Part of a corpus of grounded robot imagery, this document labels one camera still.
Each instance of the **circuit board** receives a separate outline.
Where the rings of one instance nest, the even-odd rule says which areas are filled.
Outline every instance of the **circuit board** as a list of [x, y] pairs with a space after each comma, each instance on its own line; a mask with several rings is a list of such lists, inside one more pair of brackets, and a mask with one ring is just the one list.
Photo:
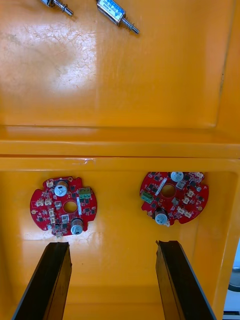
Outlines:
[[51, 178], [43, 182], [43, 190], [34, 191], [30, 201], [33, 221], [54, 236], [78, 235], [87, 231], [88, 222], [97, 213], [97, 199], [82, 179], [72, 176]]
[[185, 224], [205, 208], [209, 186], [202, 172], [149, 172], [141, 185], [142, 210], [159, 225]]

